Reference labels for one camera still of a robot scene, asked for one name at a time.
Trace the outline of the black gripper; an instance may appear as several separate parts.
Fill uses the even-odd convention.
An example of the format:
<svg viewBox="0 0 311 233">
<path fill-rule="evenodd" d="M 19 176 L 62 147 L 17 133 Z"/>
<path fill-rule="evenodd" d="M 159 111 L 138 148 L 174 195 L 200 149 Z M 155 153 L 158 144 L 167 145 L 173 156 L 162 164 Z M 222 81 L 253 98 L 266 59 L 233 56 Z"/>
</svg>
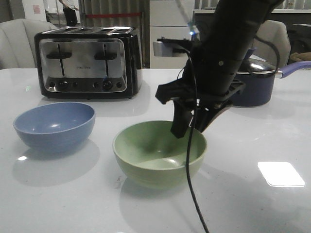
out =
<svg viewBox="0 0 311 233">
<path fill-rule="evenodd" d="M 185 136 L 193 118 L 192 108 L 199 106 L 194 127 L 201 133 L 224 111 L 232 106 L 230 98 L 243 92 L 245 83 L 233 80 L 223 95 L 208 94 L 198 87 L 194 67 L 187 63 L 181 78 L 158 86 L 155 97 L 162 103 L 173 100 L 174 113 L 171 133 L 176 138 Z"/>
</svg>

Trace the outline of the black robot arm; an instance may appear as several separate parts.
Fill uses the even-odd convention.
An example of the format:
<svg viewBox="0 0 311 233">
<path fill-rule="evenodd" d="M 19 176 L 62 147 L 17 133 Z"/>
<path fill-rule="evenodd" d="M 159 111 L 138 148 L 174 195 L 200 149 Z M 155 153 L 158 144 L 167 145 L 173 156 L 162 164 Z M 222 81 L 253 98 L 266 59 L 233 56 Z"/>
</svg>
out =
<svg viewBox="0 0 311 233">
<path fill-rule="evenodd" d="M 234 82 L 235 75 L 261 24 L 278 5 L 277 0 L 221 0 L 204 40 L 160 40 L 189 55 L 182 77 L 160 85 L 155 95 L 163 104 L 174 102 L 175 137 L 184 137 L 189 126 L 203 132 L 232 105 L 231 97 L 244 87 Z"/>
</svg>

